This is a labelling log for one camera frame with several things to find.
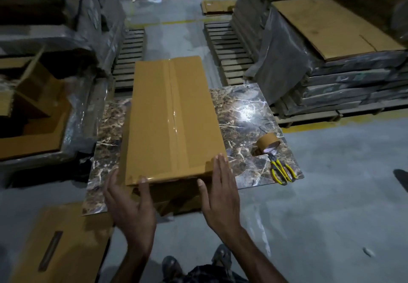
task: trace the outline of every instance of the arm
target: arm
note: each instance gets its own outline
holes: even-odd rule
[[[113,221],[125,235],[128,250],[112,282],[139,282],[153,247],[155,209],[145,178],[139,184],[140,203],[136,203],[116,185],[117,176],[118,169],[108,175],[103,192]]]
[[[235,177],[221,154],[214,158],[211,192],[198,179],[201,208],[207,224],[232,251],[252,283],[286,282],[272,263],[258,250],[239,221],[239,194]]]

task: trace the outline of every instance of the concrete floor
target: concrete floor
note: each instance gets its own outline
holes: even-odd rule
[[[123,0],[132,24],[146,27],[146,59],[200,55],[210,87],[220,86],[204,35],[201,0],[149,4]],[[260,250],[290,282],[406,282],[408,267],[408,118],[286,134],[305,179],[286,187],[240,190],[241,218]],[[39,209],[81,201],[82,183],[0,191],[0,282],[7,282]],[[160,263],[183,269],[210,263],[219,238],[200,213],[161,219],[142,282],[159,282]],[[375,253],[369,257],[367,247]],[[115,230],[100,282],[126,251]],[[244,275],[237,262],[232,269]]]

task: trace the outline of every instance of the packing tape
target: packing tape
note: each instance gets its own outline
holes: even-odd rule
[[[259,138],[256,145],[263,153],[269,153],[276,150],[280,143],[281,141],[275,136],[275,134],[268,133]]]

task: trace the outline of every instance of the scissors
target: scissors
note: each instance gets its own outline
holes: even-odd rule
[[[288,182],[294,182],[296,180],[296,174],[288,164],[282,161],[282,165],[278,158],[275,157],[272,153],[268,153],[268,157],[271,161],[272,178],[276,182],[278,182],[280,185],[286,185],[288,184]]]

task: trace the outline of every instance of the shoe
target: shoe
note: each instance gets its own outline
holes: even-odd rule
[[[166,256],[162,263],[163,278],[173,279],[184,276],[179,262],[173,256]]]
[[[212,264],[216,265],[217,262],[220,262],[227,270],[230,270],[232,265],[231,255],[232,253],[227,246],[220,244],[211,260]]]

